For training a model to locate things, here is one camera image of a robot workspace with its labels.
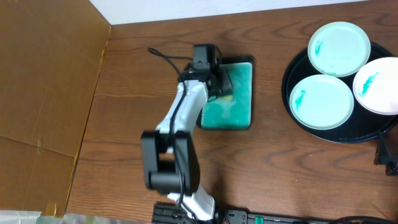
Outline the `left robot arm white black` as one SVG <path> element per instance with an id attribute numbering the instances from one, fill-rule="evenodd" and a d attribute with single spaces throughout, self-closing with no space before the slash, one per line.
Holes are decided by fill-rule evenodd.
<path id="1" fill-rule="evenodd" d="M 215 218 L 215 200 L 200 185 L 193 129 L 210 96 L 227 95 L 233 86 L 227 68 L 194 63 L 180 73 L 169 112 L 153 131 L 141 135 L 146 187 L 166 195 L 196 222 Z"/>

